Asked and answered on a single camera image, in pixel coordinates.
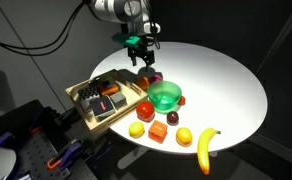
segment yellow banana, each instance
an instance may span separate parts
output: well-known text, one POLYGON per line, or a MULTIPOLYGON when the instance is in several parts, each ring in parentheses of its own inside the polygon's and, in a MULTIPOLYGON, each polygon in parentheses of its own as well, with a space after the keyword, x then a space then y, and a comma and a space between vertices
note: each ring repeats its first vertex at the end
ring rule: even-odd
POLYGON ((197 158, 200 168, 205 175, 209 174, 209 157, 208 157, 208 145, 210 140, 215 136, 215 134, 220 134, 220 131, 214 128, 205 129, 199 136, 197 145, 197 158))

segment green translucent bowl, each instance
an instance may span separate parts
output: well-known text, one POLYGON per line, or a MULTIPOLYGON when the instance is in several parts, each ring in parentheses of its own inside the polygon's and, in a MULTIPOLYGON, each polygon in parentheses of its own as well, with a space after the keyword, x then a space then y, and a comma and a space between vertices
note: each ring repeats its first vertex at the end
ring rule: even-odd
POLYGON ((157 112, 167 112, 175 108, 182 96, 182 90, 173 82, 158 81, 148 87, 147 94, 157 112))

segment lemon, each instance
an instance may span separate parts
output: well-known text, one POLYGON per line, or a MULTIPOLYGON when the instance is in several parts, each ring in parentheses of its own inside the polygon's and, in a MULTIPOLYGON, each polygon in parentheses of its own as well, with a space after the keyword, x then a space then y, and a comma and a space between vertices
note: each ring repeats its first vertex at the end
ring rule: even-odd
POLYGON ((193 135, 188 128, 181 127, 176 132, 176 141, 182 146, 189 146, 193 141, 193 135))
POLYGON ((129 135, 133 138, 139 138, 144 134, 144 125, 141 122, 133 122, 129 126, 129 135))

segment wooden tray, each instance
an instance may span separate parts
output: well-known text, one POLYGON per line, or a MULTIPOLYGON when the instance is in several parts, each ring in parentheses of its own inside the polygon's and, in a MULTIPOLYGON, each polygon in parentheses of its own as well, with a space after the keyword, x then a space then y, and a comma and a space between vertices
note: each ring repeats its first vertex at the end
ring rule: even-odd
POLYGON ((66 93, 69 95, 70 99, 74 103, 79 114, 85 120, 89 130, 93 134, 93 139, 99 138, 113 123, 122 119, 125 115, 134 111, 137 105, 147 100, 147 93, 139 88, 136 84, 127 81, 124 76, 122 76, 117 70, 108 71, 102 75, 99 75, 92 80, 86 80, 79 84, 76 84, 72 87, 66 89, 66 93), (78 90, 84 86, 87 86, 88 83, 92 80, 103 80, 112 78, 115 83, 119 86, 121 93, 126 97, 127 105, 115 110, 115 113, 107 117, 106 119, 98 122, 96 117, 92 112, 85 113, 78 101, 78 90))

